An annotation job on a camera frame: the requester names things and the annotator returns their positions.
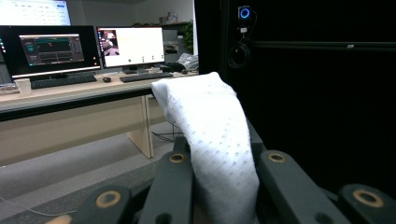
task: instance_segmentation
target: floor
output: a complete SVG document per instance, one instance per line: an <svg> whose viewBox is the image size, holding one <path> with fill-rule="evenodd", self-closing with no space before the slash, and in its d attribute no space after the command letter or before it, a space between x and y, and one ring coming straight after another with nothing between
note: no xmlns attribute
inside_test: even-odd
<svg viewBox="0 0 396 224"><path fill-rule="evenodd" d="M153 125L154 158L146 158L126 133L0 167L0 197L32 208L159 160L180 130ZM0 200L0 223L25 209Z"/></svg>

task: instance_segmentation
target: white desk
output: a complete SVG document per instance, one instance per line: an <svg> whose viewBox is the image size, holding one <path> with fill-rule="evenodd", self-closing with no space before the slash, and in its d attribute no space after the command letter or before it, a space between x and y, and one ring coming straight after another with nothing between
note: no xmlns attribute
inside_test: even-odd
<svg viewBox="0 0 396 224"><path fill-rule="evenodd" d="M98 75L96 82L32 90L26 97L0 95L0 166L120 133L153 157L150 125L165 121L149 94L158 79L122 83L121 76L105 83Z"/></svg>

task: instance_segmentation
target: keyboard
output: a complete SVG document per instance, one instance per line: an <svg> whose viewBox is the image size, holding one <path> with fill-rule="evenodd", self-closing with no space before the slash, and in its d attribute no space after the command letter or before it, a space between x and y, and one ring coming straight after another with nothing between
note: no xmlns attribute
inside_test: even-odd
<svg viewBox="0 0 396 224"><path fill-rule="evenodd" d="M134 81L148 80L154 78L163 78L163 77L173 77L173 75L170 73L147 73L137 76L120 77L120 81L126 83L126 82L134 82Z"/></svg>
<svg viewBox="0 0 396 224"><path fill-rule="evenodd" d="M67 85L86 83L86 82L94 82L94 81L96 81L96 78L94 75L36 80L36 81L32 81L32 89L36 90L36 89L43 89L43 88L49 88L49 87L67 86Z"/></svg>

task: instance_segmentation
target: blue light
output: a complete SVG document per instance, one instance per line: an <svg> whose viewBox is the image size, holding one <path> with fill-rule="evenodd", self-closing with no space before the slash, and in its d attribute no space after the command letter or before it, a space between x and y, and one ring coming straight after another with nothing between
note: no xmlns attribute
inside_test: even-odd
<svg viewBox="0 0 396 224"><path fill-rule="evenodd" d="M246 19L250 15L250 10L248 8L244 8L240 12L241 18Z"/></svg>

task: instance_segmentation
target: computer mouse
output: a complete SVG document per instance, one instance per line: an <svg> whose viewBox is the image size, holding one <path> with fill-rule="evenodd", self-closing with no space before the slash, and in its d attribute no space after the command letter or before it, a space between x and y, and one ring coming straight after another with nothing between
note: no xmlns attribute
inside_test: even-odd
<svg viewBox="0 0 396 224"><path fill-rule="evenodd" d="M111 77L104 77L104 78L103 78L103 81L104 81L104 82L111 82Z"/></svg>

